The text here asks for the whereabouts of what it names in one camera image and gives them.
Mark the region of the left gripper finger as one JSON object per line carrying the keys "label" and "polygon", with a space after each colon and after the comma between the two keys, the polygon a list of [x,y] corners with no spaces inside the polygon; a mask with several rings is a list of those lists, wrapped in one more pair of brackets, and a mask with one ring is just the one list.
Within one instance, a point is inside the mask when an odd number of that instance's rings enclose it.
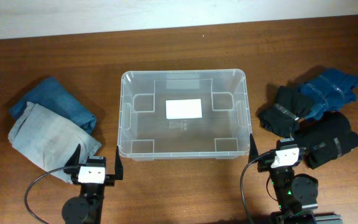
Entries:
{"label": "left gripper finger", "polygon": [[119,155],[119,147],[116,147],[116,156],[114,162],[114,174],[106,174],[105,180],[122,180],[124,178],[124,168]]}
{"label": "left gripper finger", "polygon": [[66,170],[73,170],[78,167],[79,160],[80,160],[80,153],[81,153],[81,144],[78,144],[74,153],[71,155],[71,157],[65,164]]}

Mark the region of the small black taped cloth bundle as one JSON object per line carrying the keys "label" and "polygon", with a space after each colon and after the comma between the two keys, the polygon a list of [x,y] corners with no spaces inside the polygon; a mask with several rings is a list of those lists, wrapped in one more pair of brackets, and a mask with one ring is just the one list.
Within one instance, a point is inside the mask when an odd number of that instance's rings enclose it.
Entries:
{"label": "small black taped cloth bundle", "polygon": [[280,86],[274,102],[258,114],[260,125],[282,138],[289,138],[300,128],[300,120],[308,115],[314,100],[297,90]]}

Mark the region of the large black taped cloth bundle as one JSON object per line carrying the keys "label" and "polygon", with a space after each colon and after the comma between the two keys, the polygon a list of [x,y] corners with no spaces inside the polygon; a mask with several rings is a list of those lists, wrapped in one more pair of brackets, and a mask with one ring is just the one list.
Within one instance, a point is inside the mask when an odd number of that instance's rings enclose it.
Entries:
{"label": "large black taped cloth bundle", "polygon": [[311,169],[316,169],[358,147],[358,134],[349,120],[340,112],[327,113],[321,120],[295,132],[295,141],[306,149],[304,158]]}

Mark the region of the blue taped cloth bundle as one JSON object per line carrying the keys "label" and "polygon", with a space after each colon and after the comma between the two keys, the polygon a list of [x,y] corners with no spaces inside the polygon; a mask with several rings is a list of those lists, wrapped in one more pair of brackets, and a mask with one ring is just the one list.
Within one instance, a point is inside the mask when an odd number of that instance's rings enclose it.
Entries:
{"label": "blue taped cloth bundle", "polygon": [[339,111],[344,105],[357,100],[353,89],[358,87],[358,77],[329,68],[316,78],[302,83],[298,91],[314,100],[305,119],[320,120],[327,111]]}

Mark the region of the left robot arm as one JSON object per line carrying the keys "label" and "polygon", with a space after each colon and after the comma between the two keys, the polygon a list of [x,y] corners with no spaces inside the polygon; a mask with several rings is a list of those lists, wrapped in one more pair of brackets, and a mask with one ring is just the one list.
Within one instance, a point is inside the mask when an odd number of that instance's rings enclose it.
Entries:
{"label": "left robot arm", "polygon": [[122,180],[124,168],[116,149],[114,174],[106,173],[106,158],[89,156],[80,163],[81,146],[77,145],[73,155],[65,164],[64,173],[68,174],[75,185],[81,187],[80,194],[66,201],[62,208],[65,223],[98,224],[101,222],[104,190],[115,186]]}

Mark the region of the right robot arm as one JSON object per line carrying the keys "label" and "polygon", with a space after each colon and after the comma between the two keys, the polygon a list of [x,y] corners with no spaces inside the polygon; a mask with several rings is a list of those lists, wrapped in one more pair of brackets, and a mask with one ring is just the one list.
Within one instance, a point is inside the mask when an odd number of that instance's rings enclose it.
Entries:
{"label": "right robot arm", "polygon": [[293,170],[304,153],[305,148],[288,138],[277,141],[275,149],[259,154],[250,135],[249,163],[257,163],[259,172],[269,173],[280,209],[271,213],[270,223],[316,223],[313,210],[318,207],[318,180],[306,174],[295,175]]}

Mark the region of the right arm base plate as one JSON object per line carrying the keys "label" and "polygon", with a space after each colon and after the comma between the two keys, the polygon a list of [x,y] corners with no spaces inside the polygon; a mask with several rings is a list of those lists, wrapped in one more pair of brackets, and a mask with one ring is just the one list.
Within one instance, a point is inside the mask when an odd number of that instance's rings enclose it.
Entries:
{"label": "right arm base plate", "polygon": [[318,214],[314,220],[316,224],[343,224],[342,216],[337,214]]}

